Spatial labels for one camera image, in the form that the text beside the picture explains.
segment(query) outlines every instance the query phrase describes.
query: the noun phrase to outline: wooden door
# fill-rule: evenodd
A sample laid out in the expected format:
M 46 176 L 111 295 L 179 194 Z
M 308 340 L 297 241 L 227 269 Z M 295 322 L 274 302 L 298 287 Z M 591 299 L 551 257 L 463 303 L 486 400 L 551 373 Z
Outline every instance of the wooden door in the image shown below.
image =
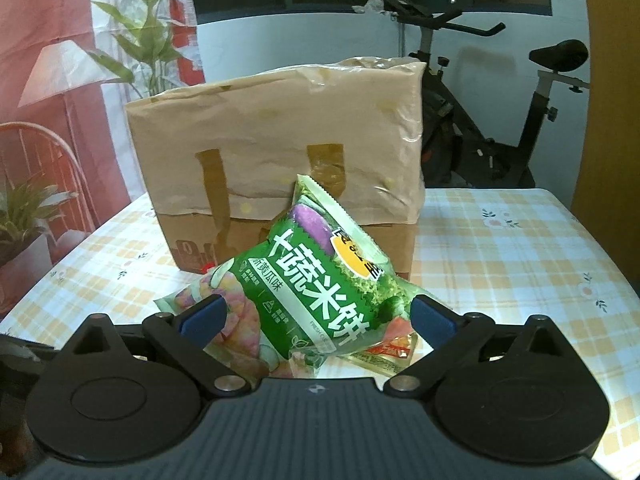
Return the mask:
M 587 0 L 591 91 L 572 211 L 640 282 L 640 0 Z

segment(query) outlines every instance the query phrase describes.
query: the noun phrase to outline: tan tape strip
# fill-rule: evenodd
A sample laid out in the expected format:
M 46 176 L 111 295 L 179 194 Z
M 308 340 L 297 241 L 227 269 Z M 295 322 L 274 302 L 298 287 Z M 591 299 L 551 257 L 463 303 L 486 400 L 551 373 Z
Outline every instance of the tan tape strip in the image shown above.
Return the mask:
M 347 186 L 344 169 L 344 146 L 342 144 L 311 144 L 306 147 L 306 155 L 311 167 L 311 177 L 334 198 L 339 198 Z M 226 186 L 225 168 L 220 150 L 206 150 L 196 153 L 202 166 L 202 180 L 207 193 L 207 201 L 211 209 L 217 234 L 214 243 L 216 263 L 220 264 L 234 256 L 235 251 L 228 247 L 228 234 L 231 224 L 229 193 Z M 281 211 L 260 230 L 256 243 L 265 241 L 271 227 L 284 215 L 288 208 Z

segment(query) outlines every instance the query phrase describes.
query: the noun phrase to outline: checkered tablecloth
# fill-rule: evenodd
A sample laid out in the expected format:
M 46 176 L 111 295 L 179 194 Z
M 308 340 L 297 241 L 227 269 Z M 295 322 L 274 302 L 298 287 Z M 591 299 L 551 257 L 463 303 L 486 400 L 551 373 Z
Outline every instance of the checkered tablecloth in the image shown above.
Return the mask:
M 0 324 L 61 346 L 86 316 L 138 322 L 196 278 L 178 270 L 143 196 L 72 251 Z M 611 419 L 595 459 L 640 473 L 640 300 L 582 225 L 544 190 L 427 190 L 412 280 L 459 313 L 498 323 L 547 314 L 601 384 Z M 428 351 L 418 347 L 416 357 Z M 342 360 L 322 376 L 370 375 Z

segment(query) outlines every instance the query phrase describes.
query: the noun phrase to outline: metal screw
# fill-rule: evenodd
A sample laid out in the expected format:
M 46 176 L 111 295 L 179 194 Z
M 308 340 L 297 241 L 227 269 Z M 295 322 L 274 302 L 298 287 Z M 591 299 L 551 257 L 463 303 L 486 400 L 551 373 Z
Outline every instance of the metal screw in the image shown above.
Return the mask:
M 412 375 L 396 375 L 389 379 L 389 385 L 398 392 L 412 392 L 420 386 L 420 379 Z
M 244 388 L 246 381 L 237 375 L 223 375 L 218 377 L 213 384 L 223 392 L 235 392 Z

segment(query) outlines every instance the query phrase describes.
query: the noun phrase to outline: brown paper bag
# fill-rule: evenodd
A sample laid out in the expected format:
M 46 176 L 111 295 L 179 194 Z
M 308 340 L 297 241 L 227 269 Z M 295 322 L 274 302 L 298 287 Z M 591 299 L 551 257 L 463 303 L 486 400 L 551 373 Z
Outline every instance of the brown paper bag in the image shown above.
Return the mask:
M 310 174 L 408 274 L 424 187 L 424 64 L 357 58 L 179 88 L 126 106 L 177 265 L 257 244 Z

